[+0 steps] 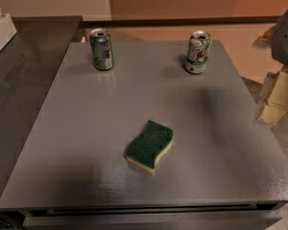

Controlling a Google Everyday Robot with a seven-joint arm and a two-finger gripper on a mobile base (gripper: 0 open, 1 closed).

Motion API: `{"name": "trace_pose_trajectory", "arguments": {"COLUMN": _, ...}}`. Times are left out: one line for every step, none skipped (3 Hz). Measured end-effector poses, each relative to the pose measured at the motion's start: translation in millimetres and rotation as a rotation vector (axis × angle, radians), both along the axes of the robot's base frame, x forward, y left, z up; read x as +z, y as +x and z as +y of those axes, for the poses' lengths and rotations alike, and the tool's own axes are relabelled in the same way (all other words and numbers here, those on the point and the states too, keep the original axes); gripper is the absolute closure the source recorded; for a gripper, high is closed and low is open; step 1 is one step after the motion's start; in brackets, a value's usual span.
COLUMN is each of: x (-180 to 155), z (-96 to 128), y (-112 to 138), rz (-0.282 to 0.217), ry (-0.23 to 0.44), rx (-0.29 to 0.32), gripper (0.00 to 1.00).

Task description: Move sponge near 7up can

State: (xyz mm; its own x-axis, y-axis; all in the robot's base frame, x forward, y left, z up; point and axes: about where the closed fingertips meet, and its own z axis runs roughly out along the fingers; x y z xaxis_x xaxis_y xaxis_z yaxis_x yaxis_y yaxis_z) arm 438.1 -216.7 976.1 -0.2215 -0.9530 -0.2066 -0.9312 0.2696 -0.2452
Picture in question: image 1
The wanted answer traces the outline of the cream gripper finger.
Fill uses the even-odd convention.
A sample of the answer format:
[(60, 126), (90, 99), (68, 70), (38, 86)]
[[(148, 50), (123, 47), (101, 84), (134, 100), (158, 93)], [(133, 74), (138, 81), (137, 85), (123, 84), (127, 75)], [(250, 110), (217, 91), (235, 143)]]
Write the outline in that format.
[(288, 111), (288, 65), (277, 73), (269, 72), (263, 82), (256, 120), (275, 125)]
[(268, 29), (265, 33), (261, 34), (254, 42), (253, 46), (270, 46), (275, 32), (275, 26)]

